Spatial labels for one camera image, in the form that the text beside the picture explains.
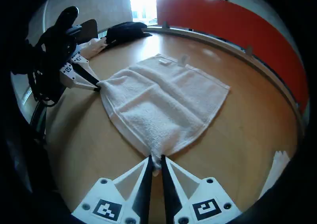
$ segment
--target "white towel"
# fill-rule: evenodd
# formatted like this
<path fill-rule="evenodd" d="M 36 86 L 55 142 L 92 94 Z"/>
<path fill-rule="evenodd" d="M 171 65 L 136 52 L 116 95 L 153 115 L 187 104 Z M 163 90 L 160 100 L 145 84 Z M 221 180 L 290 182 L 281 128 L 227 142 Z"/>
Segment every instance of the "white towel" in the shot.
<path fill-rule="evenodd" d="M 162 154 L 171 155 L 201 135 L 229 92 L 207 73 L 160 54 L 98 85 L 113 124 L 141 153 L 152 155 L 156 168 Z"/>
<path fill-rule="evenodd" d="M 267 176 L 266 182 L 263 186 L 259 199 L 275 184 L 277 179 L 281 176 L 286 165 L 289 163 L 290 158 L 288 157 L 286 151 L 275 152 L 272 168 Z"/>

